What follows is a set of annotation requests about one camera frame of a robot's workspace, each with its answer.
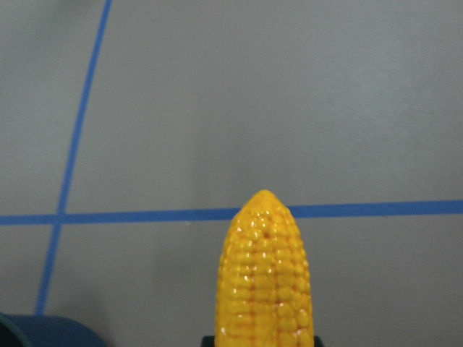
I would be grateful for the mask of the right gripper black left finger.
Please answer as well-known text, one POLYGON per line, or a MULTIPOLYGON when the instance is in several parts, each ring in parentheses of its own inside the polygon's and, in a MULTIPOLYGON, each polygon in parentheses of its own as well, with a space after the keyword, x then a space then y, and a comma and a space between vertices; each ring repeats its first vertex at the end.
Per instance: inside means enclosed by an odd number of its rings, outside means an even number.
POLYGON ((201 347, 215 347, 215 336, 206 335, 202 337, 201 347))

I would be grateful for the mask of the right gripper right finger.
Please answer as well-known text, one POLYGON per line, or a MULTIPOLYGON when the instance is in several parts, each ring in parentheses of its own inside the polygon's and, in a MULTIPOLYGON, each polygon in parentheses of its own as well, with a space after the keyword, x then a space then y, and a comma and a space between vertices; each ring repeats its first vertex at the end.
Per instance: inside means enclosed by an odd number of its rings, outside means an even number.
POLYGON ((315 347, 322 347, 322 340, 318 336, 314 337, 314 346, 315 347))

